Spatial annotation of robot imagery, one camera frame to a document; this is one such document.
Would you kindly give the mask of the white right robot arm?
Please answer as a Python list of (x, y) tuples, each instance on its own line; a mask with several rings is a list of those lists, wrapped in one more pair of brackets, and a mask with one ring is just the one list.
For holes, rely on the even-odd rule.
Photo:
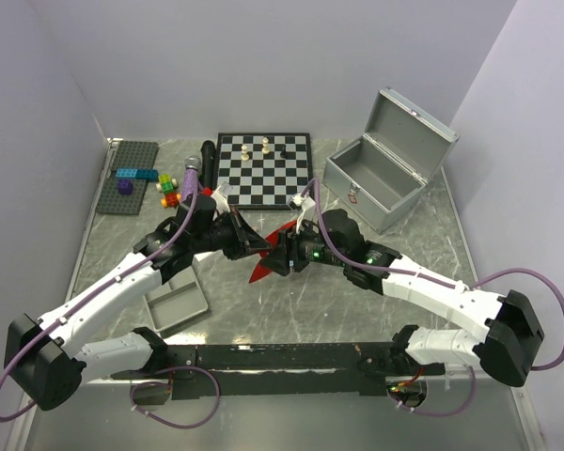
[(454, 324), (452, 330), (408, 325), (397, 333), (393, 367), (412, 374), (432, 364), (482, 368), (503, 384), (525, 384), (544, 339), (528, 298), (512, 290), (501, 295), (448, 279), (400, 252), (366, 240), (345, 210), (328, 210), (323, 225), (294, 220), (267, 237), (251, 281), (287, 276), (310, 263), (340, 267), (355, 286), (419, 306)]

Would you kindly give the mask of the red first aid pouch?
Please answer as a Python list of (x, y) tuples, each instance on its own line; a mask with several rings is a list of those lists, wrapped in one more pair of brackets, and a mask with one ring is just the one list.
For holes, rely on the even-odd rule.
[(249, 278), (249, 284), (253, 284), (271, 273), (281, 276), (288, 276), (290, 274), (288, 235), (295, 228), (296, 220), (293, 220), (282, 225), (266, 237), (266, 241), (271, 245), (271, 248), (259, 252), (260, 261)]

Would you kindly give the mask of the grey plastic tray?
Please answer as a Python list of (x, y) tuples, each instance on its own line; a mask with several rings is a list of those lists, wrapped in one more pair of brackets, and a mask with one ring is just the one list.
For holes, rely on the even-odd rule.
[(177, 328), (209, 310), (192, 267), (179, 272), (143, 298), (157, 333)]

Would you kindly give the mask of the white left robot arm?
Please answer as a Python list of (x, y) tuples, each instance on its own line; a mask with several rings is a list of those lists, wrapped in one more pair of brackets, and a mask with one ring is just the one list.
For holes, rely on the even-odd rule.
[(235, 208), (191, 195), (86, 291), (38, 319), (23, 314), (13, 320), (5, 371), (44, 411), (63, 404), (88, 381), (123, 371), (157, 377), (168, 350), (150, 328), (102, 342), (91, 337), (127, 303), (190, 267), (196, 255), (220, 251), (237, 260), (271, 247)]

